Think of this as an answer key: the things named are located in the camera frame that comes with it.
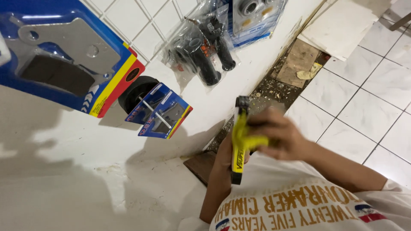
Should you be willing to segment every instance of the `wooden board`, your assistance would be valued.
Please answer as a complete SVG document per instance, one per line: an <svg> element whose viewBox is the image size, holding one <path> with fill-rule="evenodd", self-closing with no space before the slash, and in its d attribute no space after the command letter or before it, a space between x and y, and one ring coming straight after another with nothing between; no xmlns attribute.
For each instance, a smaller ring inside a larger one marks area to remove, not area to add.
<svg viewBox="0 0 411 231"><path fill-rule="evenodd" d="M184 161L184 165L207 186L215 156L216 154L213 151L209 151Z"/></svg>
<svg viewBox="0 0 411 231"><path fill-rule="evenodd" d="M296 73L299 71L309 71L318 53L318 49L297 39L277 77L272 77L283 83L302 88L305 80L297 78Z"/></svg>

